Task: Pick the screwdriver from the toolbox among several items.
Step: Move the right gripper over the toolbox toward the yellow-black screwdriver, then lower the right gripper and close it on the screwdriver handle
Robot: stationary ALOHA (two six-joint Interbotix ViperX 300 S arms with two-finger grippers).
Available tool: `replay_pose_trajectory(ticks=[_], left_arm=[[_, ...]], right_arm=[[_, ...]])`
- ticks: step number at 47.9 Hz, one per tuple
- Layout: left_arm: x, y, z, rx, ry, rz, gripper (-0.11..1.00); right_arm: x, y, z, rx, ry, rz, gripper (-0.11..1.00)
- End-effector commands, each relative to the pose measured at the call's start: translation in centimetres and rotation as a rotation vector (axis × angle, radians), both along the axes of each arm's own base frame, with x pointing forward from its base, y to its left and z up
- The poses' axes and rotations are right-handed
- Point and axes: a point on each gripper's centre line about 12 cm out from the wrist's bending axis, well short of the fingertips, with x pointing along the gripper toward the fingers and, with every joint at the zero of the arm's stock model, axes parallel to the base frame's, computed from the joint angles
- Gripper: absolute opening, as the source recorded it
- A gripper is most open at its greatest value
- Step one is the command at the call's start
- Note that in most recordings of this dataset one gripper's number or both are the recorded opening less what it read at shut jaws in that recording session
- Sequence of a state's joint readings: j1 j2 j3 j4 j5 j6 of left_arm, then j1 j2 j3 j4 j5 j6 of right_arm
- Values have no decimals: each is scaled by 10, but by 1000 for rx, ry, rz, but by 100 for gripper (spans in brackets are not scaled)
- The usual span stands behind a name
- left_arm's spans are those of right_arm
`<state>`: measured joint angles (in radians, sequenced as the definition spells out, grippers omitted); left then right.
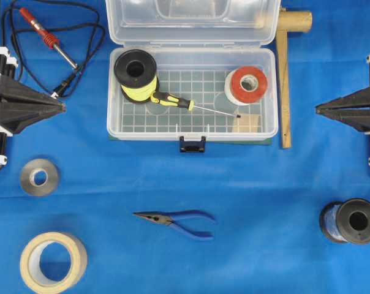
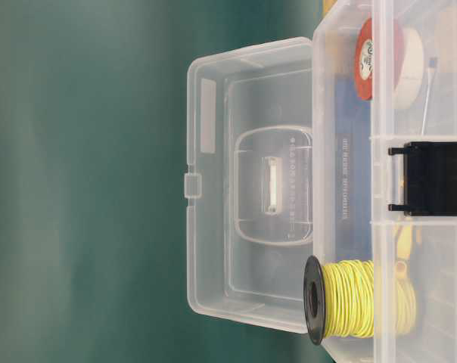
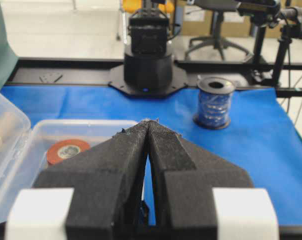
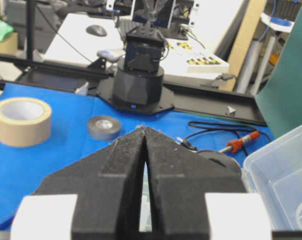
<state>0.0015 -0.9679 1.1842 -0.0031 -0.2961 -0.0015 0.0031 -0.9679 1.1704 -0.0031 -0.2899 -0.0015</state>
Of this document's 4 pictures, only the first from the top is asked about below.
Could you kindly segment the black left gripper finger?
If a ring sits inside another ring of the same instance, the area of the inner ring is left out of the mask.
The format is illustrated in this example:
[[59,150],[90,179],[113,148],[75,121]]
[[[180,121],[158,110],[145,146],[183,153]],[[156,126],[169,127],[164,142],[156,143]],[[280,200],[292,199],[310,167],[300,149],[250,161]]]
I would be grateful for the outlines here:
[[17,82],[11,77],[0,74],[0,97],[5,98],[8,102],[26,103],[33,105],[50,105],[57,106],[65,110],[64,103],[51,96],[37,92],[30,87]]
[[65,111],[50,105],[0,105],[0,132],[19,134],[31,124]]

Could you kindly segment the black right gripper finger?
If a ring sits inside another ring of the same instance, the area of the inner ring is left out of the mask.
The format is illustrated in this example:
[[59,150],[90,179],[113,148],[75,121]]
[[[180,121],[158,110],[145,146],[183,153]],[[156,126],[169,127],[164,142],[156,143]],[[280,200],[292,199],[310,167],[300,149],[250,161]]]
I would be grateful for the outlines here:
[[316,109],[315,112],[318,115],[353,127],[359,132],[370,133],[370,109]]
[[370,107],[370,87],[316,106],[317,110]]

